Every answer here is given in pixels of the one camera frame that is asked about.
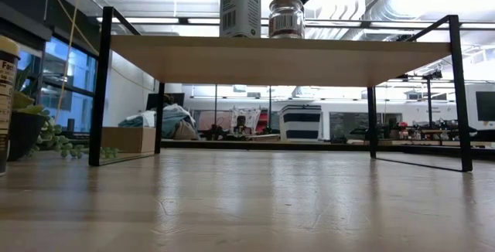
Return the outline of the dark monitor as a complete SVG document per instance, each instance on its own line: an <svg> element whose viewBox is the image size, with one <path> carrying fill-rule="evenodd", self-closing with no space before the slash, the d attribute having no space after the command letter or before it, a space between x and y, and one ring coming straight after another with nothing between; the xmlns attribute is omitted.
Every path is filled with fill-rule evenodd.
<svg viewBox="0 0 495 252"><path fill-rule="evenodd" d="M158 94L149 94L147 103L146 103L146 110L149 111L153 108L157 108L157 103L158 103ZM184 99L185 99L185 94L184 93L166 93L163 96L163 101L164 101L164 106L168 105L173 105L173 104L178 104L179 106L184 105Z"/></svg>

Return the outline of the small cardboard box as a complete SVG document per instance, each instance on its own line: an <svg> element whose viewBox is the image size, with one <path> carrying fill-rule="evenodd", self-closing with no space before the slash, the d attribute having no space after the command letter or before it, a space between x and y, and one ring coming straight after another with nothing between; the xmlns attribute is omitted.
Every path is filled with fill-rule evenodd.
<svg viewBox="0 0 495 252"><path fill-rule="evenodd" d="M150 127L104 127L101 147L117 148L124 153L155 150L155 129Z"/></svg>

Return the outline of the yellow lid spice jar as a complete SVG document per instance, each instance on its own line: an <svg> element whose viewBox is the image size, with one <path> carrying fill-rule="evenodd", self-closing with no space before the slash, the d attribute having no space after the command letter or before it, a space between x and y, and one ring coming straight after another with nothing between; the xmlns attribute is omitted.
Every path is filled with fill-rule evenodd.
<svg viewBox="0 0 495 252"><path fill-rule="evenodd" d="M9 125L18 61L18 44L0 35L0 177L6 174L9 156Z"/></svg>

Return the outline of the small glass spice jar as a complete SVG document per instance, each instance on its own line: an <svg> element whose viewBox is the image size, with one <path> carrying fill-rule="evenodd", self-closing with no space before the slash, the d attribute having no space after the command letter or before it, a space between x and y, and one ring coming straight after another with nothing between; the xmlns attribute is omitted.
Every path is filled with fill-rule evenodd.
<svg viewBox="0 0 495 252"><path fill-rule="evenodd" d="M271 39L304 39L304 6L300 0L272 0L268 18Z"/></svg>

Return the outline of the blue glass window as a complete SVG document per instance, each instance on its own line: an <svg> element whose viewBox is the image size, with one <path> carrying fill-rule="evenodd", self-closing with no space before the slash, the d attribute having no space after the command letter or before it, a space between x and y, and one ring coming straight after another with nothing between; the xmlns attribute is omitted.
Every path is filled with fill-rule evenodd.
<svg viewBox="0 0 495 252"><path fill-rule="evenodd" d="M19 69L29 72L22 89L43 105L64 131L90 131L97 60L53 37L44 50L22 46Z"/></svg>

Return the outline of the potted green succulent plant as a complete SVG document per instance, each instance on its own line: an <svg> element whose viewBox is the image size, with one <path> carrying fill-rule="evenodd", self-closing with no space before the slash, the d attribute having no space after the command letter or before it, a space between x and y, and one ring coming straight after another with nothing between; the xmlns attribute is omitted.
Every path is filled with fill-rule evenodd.
<svg viewBox="0 0 495 252"><path fill-rule="evenodd" d="M42 105L35 103L30 70L18 70L13 90L12 116L9 135L9 161L29 157L41 148L58 152L63 158L82 158L89 153L85 145L74 144Z"/></svg>

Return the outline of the white cabinet with screen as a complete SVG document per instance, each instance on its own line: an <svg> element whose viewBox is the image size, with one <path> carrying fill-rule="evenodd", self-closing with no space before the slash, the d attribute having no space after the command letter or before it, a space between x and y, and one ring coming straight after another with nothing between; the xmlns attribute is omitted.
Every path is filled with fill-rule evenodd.
<svg viewBox="0 0 495 252"><path fill-rule="evenodd" d="M466 104L471 128L495 130L495 84L466 85Z"/></svg>

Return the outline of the black white striped bin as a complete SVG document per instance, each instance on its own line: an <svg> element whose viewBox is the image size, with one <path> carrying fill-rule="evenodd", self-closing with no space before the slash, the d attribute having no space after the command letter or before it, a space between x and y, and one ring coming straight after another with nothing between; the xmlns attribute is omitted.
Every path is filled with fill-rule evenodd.
<svg viewBox="0 0 495 252"><path fill-rule="evenodd" d="M287 105L279 115L282 141L319 141L323 136L322 108L319 105Z"/></svg>

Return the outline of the white lid spice bottle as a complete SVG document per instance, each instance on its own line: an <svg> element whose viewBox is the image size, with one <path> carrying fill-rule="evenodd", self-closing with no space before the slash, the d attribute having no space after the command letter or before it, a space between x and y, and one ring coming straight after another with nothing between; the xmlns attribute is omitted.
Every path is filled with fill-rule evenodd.
<svg viewBox="0 0 495 252"><path fill-rule="evenodd" d="M219 37L261 37L261 0L220 0Z"/></svg>

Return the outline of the cluttered workbench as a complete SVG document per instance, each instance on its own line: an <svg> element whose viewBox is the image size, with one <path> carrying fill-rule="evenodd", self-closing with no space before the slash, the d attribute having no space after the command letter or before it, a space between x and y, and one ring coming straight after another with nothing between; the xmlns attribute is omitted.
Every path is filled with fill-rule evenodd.
<svg viewBox="0 0 495 252"><path fill-rule="evenodd" d="M379 145L459 146L460 133L457 120L396 122L376 125Z"/></svg>

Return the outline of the long ceiling light strip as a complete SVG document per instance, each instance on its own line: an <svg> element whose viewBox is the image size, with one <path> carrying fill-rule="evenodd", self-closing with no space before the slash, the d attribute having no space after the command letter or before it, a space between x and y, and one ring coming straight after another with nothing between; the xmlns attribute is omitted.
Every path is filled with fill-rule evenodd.
<svg viewBox="0 0 495 252"><path fill-rule="evenodd" d="M217 26L220 20L216 18L145 18L129 17L127 21L132 25L193 25L193 26ZM425 29L433 22L389 22L367 20L318 20L307 19L308 27L316 28L363 28L363 29ZM460 22L463 30L495 30L495 22Z"/></svg>

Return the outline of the pile of cloths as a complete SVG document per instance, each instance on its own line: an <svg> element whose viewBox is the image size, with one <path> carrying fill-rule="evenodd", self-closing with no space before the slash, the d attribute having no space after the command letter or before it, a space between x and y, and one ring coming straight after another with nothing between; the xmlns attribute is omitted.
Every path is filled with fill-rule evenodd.
<svg viewBox="0 0 495 252"><path fill-rule="evenodd" d="M118 124L120 128L156 128L156 109L126 117ZM162 110L162 139L200 140L200 134L195 127L191 114L178 104L167 105Z"/></svg>

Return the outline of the wooden shelf black metal frame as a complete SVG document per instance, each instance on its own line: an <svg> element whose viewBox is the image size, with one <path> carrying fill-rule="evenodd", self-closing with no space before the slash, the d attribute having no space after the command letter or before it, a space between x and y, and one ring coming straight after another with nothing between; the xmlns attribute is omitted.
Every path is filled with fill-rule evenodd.
<svg viewBox="0 0 495 252"><path fill-rule="evenodd" d="M115 51L161 85L186 82L366 87L371 133L376 132L375 88L378 84L450 56L461 171L473 170L461 24L457 15L446 15L428 27L434 31L440 25L447 25L449 41L446 43L424 43L420 34L403 42L144 36L134 27L130 27L125 36L115 36L111 32L114 20L126 23L117 9L105 7L90 130L89 163L92 166L100 165L109 55Z"/></svg>

